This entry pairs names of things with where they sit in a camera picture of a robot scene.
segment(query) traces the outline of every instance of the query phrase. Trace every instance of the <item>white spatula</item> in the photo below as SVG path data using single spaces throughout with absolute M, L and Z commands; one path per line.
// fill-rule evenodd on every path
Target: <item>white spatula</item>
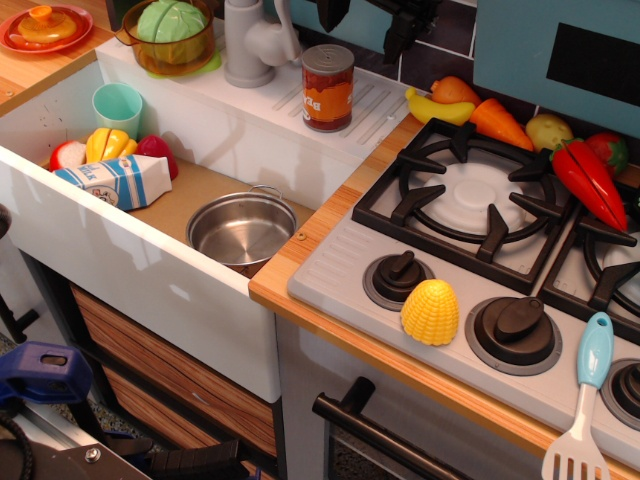
M 609 468 L 591 436 L 596 395 L 613 358 L 613 327 L 606 313 L 587 323 L 578 351 L 580 393 L 571 429 L 551 444 L 542 463 L 543 480 L 610 480 Z

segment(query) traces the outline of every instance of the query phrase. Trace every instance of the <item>blue spatula handle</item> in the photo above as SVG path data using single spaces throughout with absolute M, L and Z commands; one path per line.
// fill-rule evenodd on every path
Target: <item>blue spatula handle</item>
M 594 314 L 580 340 L 578 383 L 600 388 L 613 359 L 613 326 L 604 312 Z

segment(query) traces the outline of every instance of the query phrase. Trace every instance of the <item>red pepper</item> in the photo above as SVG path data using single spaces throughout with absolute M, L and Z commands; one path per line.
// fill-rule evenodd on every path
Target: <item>red pepper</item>
M 551 154 L 551 166 L 560 181 L 591 213 L 612 228 L 627 230 L 620 194 L 589 145 L 579 138 L 563 141 Z

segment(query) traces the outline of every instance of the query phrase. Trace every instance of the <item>wooden cabinet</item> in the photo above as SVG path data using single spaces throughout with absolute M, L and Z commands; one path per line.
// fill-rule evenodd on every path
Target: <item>wooden cabinet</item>
M 277 464 L 276 406 L 222 377 L 81 288 L 72 285 L 72 291 L 91 339 L 125 367 L 118 373 L 104 368 L 122 408 L 179 447 L 217 443 L 216 435 L 206 427 L 213 425 L 211 430 L 219 429 L 228 437 L 242 439 L 249 451 Z M 125 378 L 128 376 L 143 379 L 143 385 Z M 171 400 L 171 406 L 152 392 L 161 392 Z

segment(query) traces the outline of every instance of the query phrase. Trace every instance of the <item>pot handle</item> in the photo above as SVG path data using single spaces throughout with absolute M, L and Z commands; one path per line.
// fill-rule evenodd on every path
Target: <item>pot handle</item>
M 116 32 L 116 38 L 120 40 L 120 43 L 127 45 L 128 47 L 132 47 L 140 42 L 137 42 L 131 35 L 127 33 L 127 31 L 123 28 Z
M 258 188 L 261 190 L 265 190 L 265 189 L 275 190 L 276 192 L 278 192 L 278 198 L 282 200 L 283 193 L 280 190 L 278 190 L 276 187 L 272 187 L 271 185 L 254 185 L 249 189 L 249 191 L 251 192 L 252 190 L 258 189 Z

